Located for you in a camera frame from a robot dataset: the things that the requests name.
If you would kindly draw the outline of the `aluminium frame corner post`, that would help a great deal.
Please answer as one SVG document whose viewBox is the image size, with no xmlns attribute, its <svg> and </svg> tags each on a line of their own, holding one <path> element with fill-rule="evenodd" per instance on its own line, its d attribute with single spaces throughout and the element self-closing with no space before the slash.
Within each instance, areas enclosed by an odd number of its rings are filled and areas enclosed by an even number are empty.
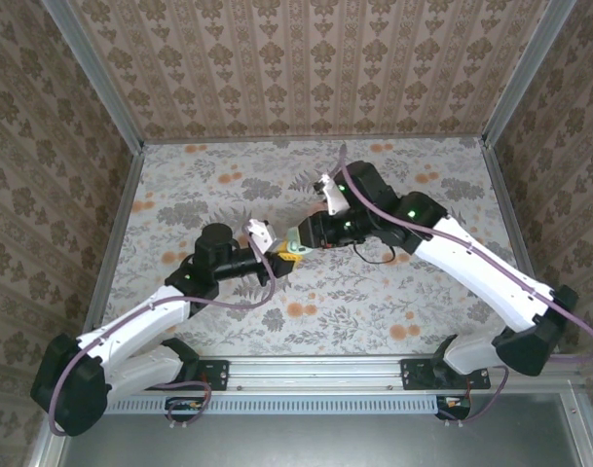
<svg viewBox="0 0 593 467">
<path fill-rule="evenodd" d="M 97 47 L 92 43 L 71 3 L 68 0 L 42 0 L 42 2 L 131 154 L 139 156 L 142 153 L 144 138 L 140 135 L 138 125 L 134 122 L 122 93 L 116 89 L 104 60 L 99 57 Z"/>
<path fill-rule="evenodd" d="M 548 0 L 546 8 L 482 131 L 493 149 L 574 8 L 576 0 Z"/>
</svg>

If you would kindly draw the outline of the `grey sheet metal panel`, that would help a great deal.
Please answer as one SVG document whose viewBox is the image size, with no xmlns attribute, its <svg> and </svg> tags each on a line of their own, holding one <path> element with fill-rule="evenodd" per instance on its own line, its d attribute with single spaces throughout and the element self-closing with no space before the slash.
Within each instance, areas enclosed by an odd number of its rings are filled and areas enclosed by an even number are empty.
<svg viewBox="0 0 593 467">
<path fill-rule="evenodd" d="M 557 420 L 424 415 L 215 415 L 169 427 L 107 416 L 71 439 L 60 467 L 581 467 Z"/>
</svg>

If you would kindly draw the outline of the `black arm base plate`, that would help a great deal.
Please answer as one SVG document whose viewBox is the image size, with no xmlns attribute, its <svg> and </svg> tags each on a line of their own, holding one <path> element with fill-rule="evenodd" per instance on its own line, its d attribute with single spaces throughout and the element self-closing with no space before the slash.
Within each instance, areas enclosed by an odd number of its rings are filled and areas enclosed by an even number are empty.
<svg viewBox="0 0 593 467">
<path fill-rule="evenodd" d="M 402 386 L 405 390 L 461 390 L 490 389 L 486 369 L 462 375 L 445 363 L 433 364 L 430 359 L 403 359 L 400 361 Z"/>
<path fill-rule="evenodd" d="M 229 380 L 228 360 L 199 360 L 185 363 L 175 382 L 203 381 L 214 391 L 225 391 Z"/>
</svg>

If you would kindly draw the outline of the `aluminium table side rail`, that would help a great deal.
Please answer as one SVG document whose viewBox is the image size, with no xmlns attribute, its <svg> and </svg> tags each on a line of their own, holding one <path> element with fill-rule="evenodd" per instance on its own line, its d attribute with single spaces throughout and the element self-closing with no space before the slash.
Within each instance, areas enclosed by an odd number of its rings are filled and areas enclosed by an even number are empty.
<svg viewBox="0 0 593 467">
<path fill-rule="evenodd" d="M 98 327 L 105 314 L 143 165 L 144 151 L 140 150 L 131 160 L 130 172 L 112 225 L 81 334 L 89 333 Z"/>
<path fill-rule="evenodd" d="M 479 139 L 478 142 L 480 143 L 481 152 L 500 207 L 501 217 L 506 228 L 510 248 L 514 255 L 517 268 L 528 277 L 535 279 L 536 275 L 534 268 L 519 227 L 510 195 L 505 185 L 504 177 L 500 170 L 495 150 L 481 139 Z"/>
</svg>

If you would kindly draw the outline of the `small base wiring connector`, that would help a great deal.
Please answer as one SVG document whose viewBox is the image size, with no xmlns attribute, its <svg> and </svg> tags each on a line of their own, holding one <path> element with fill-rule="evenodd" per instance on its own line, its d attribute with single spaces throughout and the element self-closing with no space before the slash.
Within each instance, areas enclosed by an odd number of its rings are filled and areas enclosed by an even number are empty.
<svg viewBox="0 0 593 467">
<path fill-rule="evenodd" d="M 444 421 L 465 420 L 471 410 L 470 399 L 466 396 L 437 396 L 435 416 Z"/>
<path fill-rule="evenodd" d="M 166 418 L 171 424 L 190 424 L 204 411 L 204 397 L 173 397 L 165 403 Z"/>
</svg>

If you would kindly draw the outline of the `long aluminium mounting rail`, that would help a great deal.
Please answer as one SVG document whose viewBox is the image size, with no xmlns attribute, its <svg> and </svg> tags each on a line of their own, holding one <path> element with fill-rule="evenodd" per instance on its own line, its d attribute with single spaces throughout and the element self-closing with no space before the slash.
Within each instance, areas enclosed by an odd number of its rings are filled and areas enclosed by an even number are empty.
<svg viewBox="0 0 593 467">
<path fill-rule="evenodd" d="M 234 357 L 228 360 L 225 391 L 216 392 L 327 392 L 331 390 L 383 392 L 440 392 L 461 390 L 405 390 L 400 361 L 407 356 L 379 357 Z M 105 372 L 108 400 L 114 402 L 150 387 L 177 379 L 184 364 L 169 350 L 131 358 Z M 486 369 L 491 388 L 503 381 L 501 369 Z"/>
</svg>

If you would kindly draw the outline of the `floral patterned table cover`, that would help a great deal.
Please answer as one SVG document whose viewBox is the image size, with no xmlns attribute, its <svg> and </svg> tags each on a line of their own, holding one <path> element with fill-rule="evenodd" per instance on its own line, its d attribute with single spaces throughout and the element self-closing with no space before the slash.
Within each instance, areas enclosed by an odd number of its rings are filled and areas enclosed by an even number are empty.
<svg viewBox="0 0 593 467">
<path fill-rule="evenodd" d="M 500 207 L 476 137 L 353 139 L 349 161 L 373 163 L 400 195 L 443 205 L 509 263 Z M 104 317 L 144 301 L 211 223 L 235 234 L 252 218 L 278 235 L 320 202 L 313 184 L 338 162 L 337 140 L 148 145 Z M 253 276 L 220 286 L 218 301 L 168 334 L 203 356 L 430 353 L 447 336 L 498 327 L 499 317 L 431 264 L 371 238 L 315 251 L 265 302 Z"/>
</svg>

